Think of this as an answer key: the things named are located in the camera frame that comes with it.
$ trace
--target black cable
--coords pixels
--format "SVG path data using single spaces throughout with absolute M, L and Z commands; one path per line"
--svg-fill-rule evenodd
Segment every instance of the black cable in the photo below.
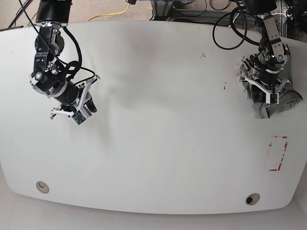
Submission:
M 262 70 L 256 68 L 256 67 L 255 67 L 255 64 L 254 64 L 254 62 L 253 62 L 253 60 L 256 59 L 262 52 L 263 52 L 263 49 L 261 49 L 260 52 L 259 52 L 258 54 L 256 54 L 254 57 L 252 57 L 250 60 L 247 59 L 247 61 L 248 61 L 249 65 L 250 65 L 254 70 L 256 70 L 256 71 L 258 71 L 258 72 L 260 72 L 260 73 L 262 73 L 262 74 L 264 74 L 264 75 L 266 75 L 266 76 L 268 76 L 268 77 L 270 77 L 270 76 L 268 75 L 268 73 L 263 72 Z
M 284 0 L 284 2 L 286 4 L 286 7 L 288 8 L 288 10 L 291 10 L 295 6 L 293 0 Z
M 238 6 L 238 9 L 239 9 L 239 10 L 241 11 L 241 13 L 243 14 L 243 20 L 244 20 L 244 23 L 245 23 L 245 31 L 244 31 L 244 35 L 243 35 L 242 41 L 241 41 L 238 45 L 236 45 L 236 46 L 234 46 L 234 47 L 231 47 L 231 48 L 222 47 L 222 46 L 220 46 L 220 45 L 216 42 L 216 40 L 215 40 L 215 29 L 216 29 L 218 23 L 219 23 L 223 18 L 225 18 L 225 17 L 227 17 L 228 15 L 232 14 L 232 12 L 225 14 L 223 17 L 221 17 L 219 20 L 217 20 L 217 22 L 214 24 L 214 27 L 213 27 L 212 38 L 213 38 L 214 43 L 215 43 L 219 48 L 224 49 L 224 50 L 234 50 L 234 49 L 239 48 L 239 47 L 244 43 L 244 41 L 245 41 L 245 39 L 246 39 L 246 35 L 247 35 L 247 33 L 248 33 L 248 21 L 247 21 L 245 12 L 243 11 L 242 7 L 240 6 L 238 0 L 235 0 L 235 2 L 236 2 L 236 4 L 237 4 L 237 6 Z
M 193 3 L 193 2 L 192 1 L 188 1 L 187 3 L 182 3 L 181 1 L 177 1 L 177 3 L 179 5 L 186 6 L 186 5 L 189 5 L 189 4 Z
M 212 0 L 209 0 L 209 4 L 210 4 L 210 6 L 211 6 L 211 8 L 212 9 L 214 9 L 215 11 L 223 11 L 223 10 L 226 10 L 229 6 L 230 6 L 230 0 L 228 0 L 228 4 L 224 7 L 224 8 L 222 8 L 222 9 L 216 9 L 215 7 L 213 7 L 213 5 L 212 5 Z
M 20 26 L 14 27 L 14 28 L 4 28 L 4 29 L 0 29 L 0 32 L 7 31 L 7 30 L 13 30 L 13 29 L 19 29 L 19 28 L 23 28 L 23 27 L 24 27 L 23 25 L 20 25 Z
M 76 49 L 77 49 L 77 53 L 78 53 L 78 58 L 79 58 L 79 64 L 80 66 L 82 65 L 82 53 L 81 53 L 81 49 L 80 46 L 76 40 L 76 38 L 71 34 L 71 32 L 67 29 L 66 26 L 63 27 L 64 32 L 71 38 L 71 40 L 74 42 L 74 44 L 76 45 Z
M 214 25 L 214 23 L 201 23 L 201 22 L 194 22 L 194 21 L 191 21 L 191 20 L 188 20 L 188 19 L 175 19 L 175 20 L 184 20 L 188 23 L 196 23 L 196 24 L 207 24 L 207 25 Z
M 90 78 L 83 79 L 83 80 L 81 80 L 81 81 L 79 81 L 77 83 L 74 83 L 74 85 L 80 84 L 81 82 L 84 82 L 84 81 L 88 81 L 88 80 L 92 79 L 94 76 L 92 76 Z
M 207 7 L 208 7 L 207 0 L 204 0 L 204 1 L 205 1 L 205 3 L 206 3 L 206 8 L 205 8 L 204 12 L 201 13 L 200 15 L 195 15 L 195 16 L 185 15 L 185 14 L 179 13 L 179 12 L 177 12 L 177 11 L 176 11 L 175 13 L 178 13 L 178 14 L 180 14 L 180 15 L 182 15 L 182 16 L 186 16 L 186 17 L 199 17 L 199 16 L 202 16 L 204 13 L 206 13 Z
M 153 11 L 152 11 L 153 12 Z M 151 17 L 151 19 L 149 19 L 150 21 L 154 18 L 154 12 L 153 12 L 153 16 Z
M 28 5 L 32 2 L 33 0 L 27 0 L 24 4 L 21 4 L 23 7 L 24 7 L 24 9 L 25 8 L 27 8 L 28 7 Z M 11 28 L 12 26 L 13 26 L 13 24 L 15 24 L 15 26 L 16 26 L 16 21 L 17 21 L 17 19 L 20 17 L 20 15 L 23 13 L 23 8 L 21 7 L 18 11 L 17 11 L 17 13 L 16 13 L 16 15 L 15 15 L 15 17 L 14 17 L 14 19 L 13 19 L 13 21 L 10 23 L 10 25 L 8 26 L 8 28 Z
M 232 10 L 232 12 L 231 12 L 231 14 L 230 14 L 230 16 L 229 16 L 229 23 L 230 23 L 230 26 L 231 26 L 232 30 L 235 32 L 235 34 L 238 35 L 239 37 L 243 38 L 243 34 L 241 34 L 241 33 L 236 29 L 236 27 L 235 27 L 235 25 L 234 25 L 234 22 L 233 22 L 233 20 L 234 20 L 234 15 L 235 15 L 237 12 L 239 12 L 239 8 L 238 8 L 238 7 Z M 259 18 L 255 17 L 254 15 L 251 15 L 250 13 L 247 13 L 247 12 L 244 12 L 244 13 L 247 14 L 247 15 L 252 16 L 256 21 L 258 21 L 259 24 L 261 24 L 261 21 L 260 21 Z M 246 36 L 245 40 L 246 40 L 248 43 L 252 44 L 252 45 L 260 46 L 259 42 L 255 42 L 255 41 L 249 39 L 247 36 Z
M 34 16 L 31 18 L 31 21 L 34 19 L 34 17 L 37 15 L 37 12 L 34 14 Z
M 54 56 L 54 58 L 55 58 L 56 60 L 58 60 L 59 62 L 61 62 L 62 64 L 68 65 L 66 62 L 64 62 L 64 61 L 62 61 L 61 59 L 59 59 L 59 57 L 57 57 L 56 54 L 51 50 L 51 48 L 49 47 L 49 45 L 45 42 L 45 40 L 43 39 L 43 37 L 39 34 L 39 31 L 38 31 L 38 30 L 36 29 L 36 27 L 34 26 L 34 24 L 33 24 L 33 22 L 31 21 L 29 15 L 28 15 L 27 12 L 25 11 L 25 8 L 24 8 L 23 4 L 21 3 L 21 0 L 18 0 L 18 1 L 19 1 L 19 3 L 20 3 L 20 6 L 21 6 L 22 10 L 24 11 L 24 14 L 25 14 L 25 16 L 27 17 L 29 23 L 30 23 L 30 24 L 32 25 L 32 27 L 35 29 L 36 33 L 38 34 L 38 36 L 40 37 L 40 39 L 42 39 L 44 45 L 48 48 L 48 50 L 51 52 L 51 54 Z M 91 78 L 93 78 L 93 77 L 95 76 L 95 72 L 92 71 L 92 70 L 90 70 L 90 69 L 87 69 L 87 68 L 84 68 L 84 67 L 80 67 L 80 69 L 86 70 L 86 71 L 88 71 L 88 72 L 90 72 L 90 73 L 93 74 L 93 76 L 90 77 L 89 79 L 91 79 Z
M 300 30 L 299 30 L 299 28 L 298 28 L 296 25 L 293 25 L 292 28 L 288 28 L 288 33 L 290 33 L 291 35 L 297 37 L 297 36 L 300 35 Z

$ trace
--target white table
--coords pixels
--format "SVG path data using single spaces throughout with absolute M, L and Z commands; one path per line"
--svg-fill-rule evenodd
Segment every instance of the white table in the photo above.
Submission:
M 249 212 L 291 201 L 307 161 L 307 107 L 302 102 L 269 120 L 254 118 L 234 68 L 257 47 L 220 50 L 211 26 L 187 23 L 71 23 L 69 29 L 83 66 L 102 78 L 90 90 L 98 112 L 80 127 L 65 116 L 51 121 L 57 101 L 29 85 L 33 29 L 0 33 L 0 162 L 11 190 L 75 206 L 160 214 Z M 224 46 L 239 41 L 230 29 L 218 28 L 216 35 Z M 64 39 L 61 59 L 76 59 L 73 43 Z M 295 89 L 307 98 L 307 46 L 285 41 Z M 273 136 L 288 137 L 278 172 L 266 167 Z M 37 181 L 50 192 L 40 193 Z M 260 201 L 248 206 L 252 193 Z

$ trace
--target gray cloth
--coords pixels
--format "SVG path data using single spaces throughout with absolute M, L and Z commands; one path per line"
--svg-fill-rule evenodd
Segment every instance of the gray cloth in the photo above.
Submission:
M 236 77 L 242 90 L 246 93 L 246 98 L 252 100 L 252 108 L 254 110 L 254 115 L 257 119 L 270 118 L 273 114 L 281 113 L 283 111 L 292 109 L 296 104 L 300 103 L 303 98 L 296 92 L 293 88 L 292 83 L 292 69 L 291 69 L 291 58 L 289 58 L 288 63 L 284 66 L 284 69 L 280 72 L 278 78 L 287 78 L 290 81 L 289 84 L 285 84 L 282 91 L 279 93 L 279 104 L 266 104 L 262 102 L 262 97 L 264 92 L 255 92 L 253 87 L 249 82 L 242 81 L 245 76 L 249 76 L 252 79 L 258 78 L 259 72 L 253 68 L 248 71 L 244 62 L 237 66 Z

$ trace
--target yellow cable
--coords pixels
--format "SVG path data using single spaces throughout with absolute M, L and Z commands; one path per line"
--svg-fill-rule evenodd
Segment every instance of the yellow cable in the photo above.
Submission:
M 124 11 L 122 11 L 122 12 L 101 14 L 101 15 L 98 15 L 98 16 L 95 16 L 95 17 L 91 18 L 90 20 L 88 20 L 88 22 L 91 21 L 91 20 L 93 20 L 94 18 L 124 13 L 124 12 L 126 12 L 126 11 L 129 9 L 129 6 L 130 6 L 130 4 L 128 3 L 128 7 L 127 7 Z

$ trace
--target floor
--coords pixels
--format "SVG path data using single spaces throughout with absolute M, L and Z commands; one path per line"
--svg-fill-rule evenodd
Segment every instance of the floor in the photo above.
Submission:
M 26 9 L 30 18 L 37 12 L 40 0 L 33 2 Z M 70 13 L 70 22 L 85 22 L 90 18 L 105 13 L 120 12 L 126 9 L 125 0 L 73 0 Z M 194 3 L 185 6 L 189 9 L 212 10 L 209 0 L 195 0 Z M 213 7 L 217 9 L 227 5 L 228 0 L 212 0 Z M 231 3 L 227 11 L 232 10 L 235 3 Z M 0 29 L 7 28 L 20 8 L 18 0 L 0 0 Z M 126 13 L 112 16 L 99 17 L 95 20 L 149 20 L 152 16 L 152 7 L 148 0 L 138 0 L 135 5 L 130 5 Z M 18 19 L 17 26 L 28 25 L 28 20 L 24 14 Z

